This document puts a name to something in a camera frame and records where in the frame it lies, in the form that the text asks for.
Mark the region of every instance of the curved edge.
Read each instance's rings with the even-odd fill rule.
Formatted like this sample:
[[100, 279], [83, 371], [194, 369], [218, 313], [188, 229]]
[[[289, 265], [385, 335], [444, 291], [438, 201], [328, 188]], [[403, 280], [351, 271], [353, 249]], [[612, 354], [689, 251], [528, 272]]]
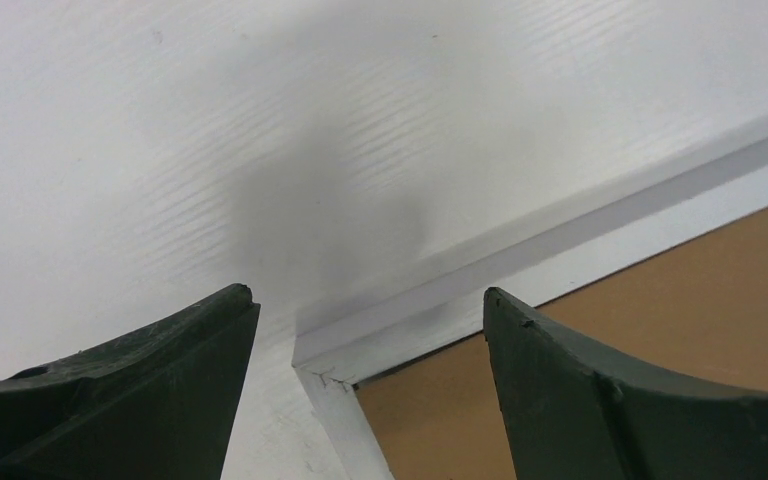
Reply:
[[[180, 335], [187, 332], [188, 344], [202, 341], [222, 326], [217, 313], [238, 311], [238, 317], [250, 309], [259, 311], [252, 302], [252, 293], [245, 285], [233, 284], [180, 310], [137, 330], [108, 340], [74, 355], [42, 365], [26, 368], [0, 380], [0, 392], [45, 388], [74, 382], [82, 378], [97, 379], [126, 373], [126, 370], [149, 357], [168, 358], [178, 353]], [[229, 315], [222, 315], [222, 320]]]
[[[563, 351], [582, 372], [596, 374], [611, 383], [696, 399], [768, 398], [766, 392], [685, 375], [625, 354], [552, 320], [499, 288], [487, 290], [485, 305], [485, 308], [499, 309], [506, 320], [519, 322], [520, 327], [531, 332], [530, 335], [540, 336], [549, 348]], [[485, 331], [493, 328], [487, 323], [492, 322], [492, 318], [493, 312], [485, 315]]]

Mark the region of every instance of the white trim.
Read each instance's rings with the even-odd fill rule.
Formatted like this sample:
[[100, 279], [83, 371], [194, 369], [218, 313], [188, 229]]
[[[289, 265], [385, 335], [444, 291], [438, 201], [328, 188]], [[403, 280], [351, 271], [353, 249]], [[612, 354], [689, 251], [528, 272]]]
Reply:
[[319, 422], [351, 479], [393, 480], [351, 384], [296, 369]]
[[[518, 271], [510, 271], [505, 265], [499, 265], [498, 259], [511, 249], [522, 250], [542, 234], [558, 227], [575, 226], [580, 223], [578, 220], [599, 209], [616, 209], [617, 203], [651, 188], [670, 184], [678, 177], [687, 174], [693, 177], [693, 172], [712, 162], [751, 156], [759, 146], [767, 144], [768, 116], [765, 116], [721, 137], [695, 145], [680, 155], [566, 198], [450, 250], [418, 261], [402, 275], [376, 281], [372, 286], [359, 286], [342, 301], [321, 309], [325, 315], [337, 315], [333, 321], [301, 319], [299, 325], [322, 326], [313, 331], [297, 332], [299, 341], [293, 363], [305, 363], [323, 352], [340, 348], [424, 310], [466, 295], [487, 281], [492, 282]], [[753, 160], [756, 163], [767, 161]], [[682, 193], [677, 190], [666, 194]], [[652, 205], [643, 206], [652, 211]], [[576, 232], [579, 235], [577, 239], [589, 239], [580, 237], [587, 233]], [[524, 267], [517, 262], [512, 264], [514, 267], [517, 265]], [[482, 274], [485, 280], [475, 282], [473, 279], [477, 273]]]
[[767, 207], [768, 118], [657, 170], [496, 231], [484, 245], [523, 237], [477, 260], [465, 247], [463, 265], [297, 338], [294, 366], [350, 478], [392, 479], [351, 385], [479, 331], [491, 284], [538, 305]]

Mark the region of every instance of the wood grain texture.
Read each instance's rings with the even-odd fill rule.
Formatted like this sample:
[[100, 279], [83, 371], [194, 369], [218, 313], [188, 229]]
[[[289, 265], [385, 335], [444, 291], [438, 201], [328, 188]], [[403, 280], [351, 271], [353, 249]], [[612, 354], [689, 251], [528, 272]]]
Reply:
[[768, 2], [0, 3], [0, 377], [243, 281], [227, 475], [340, 478], [296, 317], [765, 114]]
[[[625, 353], [768, 391], [768, 208], [543, 305]], [[513, 480], [482, 335], [357, 391], [396, 480]]]

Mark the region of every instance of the dark green object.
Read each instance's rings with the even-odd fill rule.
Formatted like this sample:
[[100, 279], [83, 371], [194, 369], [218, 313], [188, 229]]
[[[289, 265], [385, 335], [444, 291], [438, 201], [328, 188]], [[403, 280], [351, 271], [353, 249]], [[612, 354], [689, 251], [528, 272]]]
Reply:
[[768, 480], [768, 394], [648, 364], [498, 289], [484, 334], [517, 478]]
[[233, 285], [0, 381], [0, 479], [219, 479], [259, 311]]

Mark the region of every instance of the brown board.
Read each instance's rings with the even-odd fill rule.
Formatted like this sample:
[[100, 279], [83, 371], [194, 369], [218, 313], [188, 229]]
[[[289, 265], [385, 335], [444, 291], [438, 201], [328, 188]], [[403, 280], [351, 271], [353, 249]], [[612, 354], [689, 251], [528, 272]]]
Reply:
[[[768, 209], [540, 310], [642, 360], [768, 391]], [[515, 479], [483, 336], [358, 397], [396, 480]]]

